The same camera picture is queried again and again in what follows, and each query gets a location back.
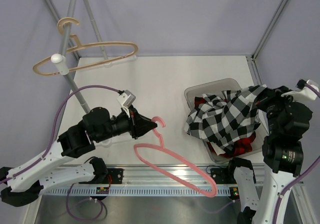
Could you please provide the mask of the grey black plaid shirt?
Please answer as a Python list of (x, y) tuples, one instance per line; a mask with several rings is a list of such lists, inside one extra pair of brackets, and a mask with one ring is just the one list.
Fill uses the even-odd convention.
[(195, 107), (187, 116), (184, 131), (230, 155), (237, 141), (251, 137), (260, 127), (255, 101), (266, 89), (266, 85), (255, 85), (223, 90), (223, 97), (206, 93), (195, 97)]

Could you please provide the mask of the beige plastic hanger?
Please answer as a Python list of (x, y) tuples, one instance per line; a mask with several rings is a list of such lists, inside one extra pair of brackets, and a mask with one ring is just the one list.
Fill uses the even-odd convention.
[[(101, 65), (108, 65), (109, 63), (119, 63), (122, 60), (126, 61), (131, 57), (135, 57), (139, 51), (136, 43), (127, 41), (98, 41), (82, 43), (78, 35), (75, 33), (67, 34), (67, 27), (78, 25), (80, 25), (80, 22), (74, 17), (64, 17), (57, 22), (56, 28), (61, 37), (66, 37), (69, 41), (73, 41), (75, 46), (65, 47), (62, 50), (62, 53), (53, 53), (43, 60), (37, 62), (32, 67), (32, 70), (35, 74), (49, 77), (95, 68)], [(52, 61), (51, 57), (59, 57), (59, 61), (66, 61), (68, 55), (73, 55), (76, 53), (80, 54), (82, 58), (100, 58), (101, 60), (91, 62), (87, 65), (77, 65), (75, 67), (70, 67), (66, 64), (65, 67), (60, 66), (55, 71), (45, 71), (43, 66)]]

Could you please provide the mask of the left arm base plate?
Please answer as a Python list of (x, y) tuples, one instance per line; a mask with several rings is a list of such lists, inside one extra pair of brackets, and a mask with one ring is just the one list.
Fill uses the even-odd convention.
[(108, 174), (101, 183), (94, 184), (89, 189), (89, 197), (102, 201), (111, 193), (111, 187), (123, 183), (123, 168), (108, 168)]

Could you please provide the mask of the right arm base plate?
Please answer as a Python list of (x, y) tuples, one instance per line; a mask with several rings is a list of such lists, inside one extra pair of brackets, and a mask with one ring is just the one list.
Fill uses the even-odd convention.
[(227, 167), (208, 166), (206, 168), (206, 172), (219, 185), (236, 184), (236, 180), (234, 179), (233, 175), (229, 173)]

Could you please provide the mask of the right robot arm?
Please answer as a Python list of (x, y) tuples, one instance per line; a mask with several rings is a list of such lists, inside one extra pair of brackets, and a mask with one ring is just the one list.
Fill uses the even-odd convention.
[(237, 157), (231, 160), (226, 176), (239, 190), (238, 224), (282, 224), (292, 187), (307, 175), (301, 173), (304, 160), (301, 139), (310, 128), (313, 112), (303, 102), (314, 101), (320, 93), (310, 80), (301, 79), (297, 88), (297, 91), (285, 86), (266, 88), (255, 99), (255, 106), (266, 113), (268, 123), (268, 135), (262, 145), (263, 188), (258, 195), (249, 160)]

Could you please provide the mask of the red black plaid shirt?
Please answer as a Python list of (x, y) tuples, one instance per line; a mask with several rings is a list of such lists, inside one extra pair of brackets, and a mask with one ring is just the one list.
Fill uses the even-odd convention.
[(207, 142), (206, 144), (212, 154), (216, 154), (217, 156), (223, 158), (233, 158), (251, 152), (253, 150), (252, 143), (255, 141), (256, 136), (256, 132), (253, 132), (250, 137), (237, 140), (233, 144), (230, 153), (222, 153), (222, 149), (220, 149), (219, 147), (214, 147), (213, 143)]

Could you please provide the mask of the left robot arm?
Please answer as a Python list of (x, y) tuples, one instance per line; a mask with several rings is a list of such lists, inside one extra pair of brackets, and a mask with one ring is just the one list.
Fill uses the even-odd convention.
[(133, 139), (157, 128), (157, 124), (131, 106), (118, 116), (96, 107), (82, 120), (62, 133), (48, 150), (25, 164), (0, 169), (0, 181), (7, 185), (0, 192), (2, 202), (22, 207), (34, 202), (47, 191), (67, 184), (101, 184), (109, 174), (105, 162), (94, 157), (89, 162), (62, 170), (56, 168), (92, 152), (96, 144), (128, 133)]

